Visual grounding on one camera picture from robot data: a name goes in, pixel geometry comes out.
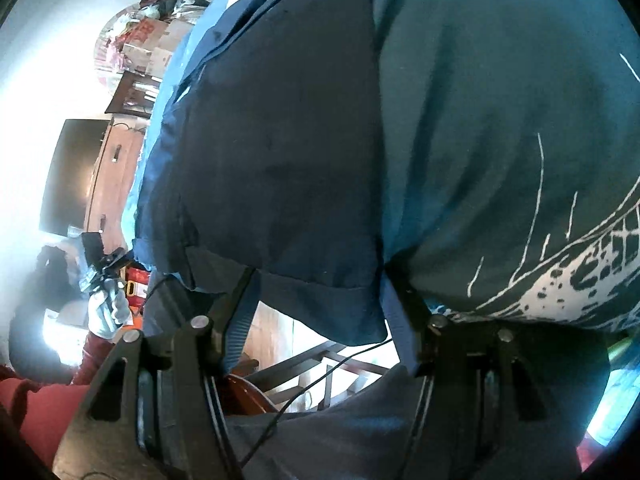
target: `gloved hand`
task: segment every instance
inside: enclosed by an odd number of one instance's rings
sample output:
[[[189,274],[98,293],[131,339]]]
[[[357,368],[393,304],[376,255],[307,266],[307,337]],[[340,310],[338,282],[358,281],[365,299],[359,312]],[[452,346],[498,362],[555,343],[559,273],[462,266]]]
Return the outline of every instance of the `gloved hand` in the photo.
[[[111,340],[125,323],[131,323],[129,302],[120,280],[105,280],[104,288],[89,298],[89,330],[98,337]]]

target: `box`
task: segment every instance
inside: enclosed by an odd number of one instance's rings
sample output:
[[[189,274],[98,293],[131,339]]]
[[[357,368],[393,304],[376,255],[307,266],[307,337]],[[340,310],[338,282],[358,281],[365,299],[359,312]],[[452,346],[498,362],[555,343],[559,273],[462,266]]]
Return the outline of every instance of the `box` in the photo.
[[[187,33],[193,28],[193,25],[183,20],[173,20],[166,28],[162,38],[158,41],[158,46],[153,49],[147,66],[146,74],[162,79],[164,72],[169,66],[175,49]]]
[[[131,62],[130,68],[137,72],[146,70],[151,53],[167,28],[167,23],[151,18],[144,18],[136,25],[122,47],[122,53]]]

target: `dresser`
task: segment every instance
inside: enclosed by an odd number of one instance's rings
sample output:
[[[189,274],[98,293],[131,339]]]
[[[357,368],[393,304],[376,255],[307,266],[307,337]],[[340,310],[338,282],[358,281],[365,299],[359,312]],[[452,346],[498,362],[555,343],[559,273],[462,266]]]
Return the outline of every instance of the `dresser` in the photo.
[[[136,173],[144,135],[112,120],[94,166],[84,216],[84,230],[102,234],[104,252],[125,247],[122,212]]]

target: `television screen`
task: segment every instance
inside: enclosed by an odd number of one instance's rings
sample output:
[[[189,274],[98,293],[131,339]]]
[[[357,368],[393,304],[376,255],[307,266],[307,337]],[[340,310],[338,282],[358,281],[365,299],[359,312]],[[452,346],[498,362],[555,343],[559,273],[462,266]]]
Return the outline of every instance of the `television screen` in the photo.
[[[91,176],[109,121],[68,119],[51,159],[40,230],[60,236],[84,226]]]

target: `wall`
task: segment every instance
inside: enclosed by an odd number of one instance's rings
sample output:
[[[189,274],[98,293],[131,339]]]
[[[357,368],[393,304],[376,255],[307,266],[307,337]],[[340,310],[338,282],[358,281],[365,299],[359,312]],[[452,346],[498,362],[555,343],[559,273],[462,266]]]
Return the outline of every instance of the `wall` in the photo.
[[[139,0],[19,0],[0,28],[0,349],[21,285],[47,237],[42,193],[65,119],[102,118],[92,67],[104,24]]]

